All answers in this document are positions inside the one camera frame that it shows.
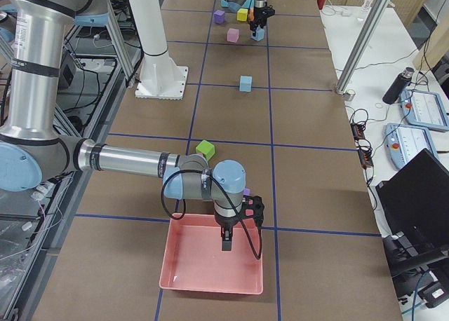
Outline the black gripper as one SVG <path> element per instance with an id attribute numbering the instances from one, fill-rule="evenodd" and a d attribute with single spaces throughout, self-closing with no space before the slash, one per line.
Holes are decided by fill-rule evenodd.
<path id="1" fill-rule="evenodd" d="M 265 5 L 262 8 L 254 8 L 254 20 L 248 21 L 251 29 L 263 28 L 267 25 L 267 20 L 275 15 L 275 9 L 273 6 Z"/>
<path id="2" fill-rule="evenodd" d="M 243 218 L 252 219 L 256 226 L 262 226 L 264 221 L 264 203 L 260 196 L 243 196 L 242 207 Z M 232 250 L 233 227 L 221 228 L 222 251 Z"/>

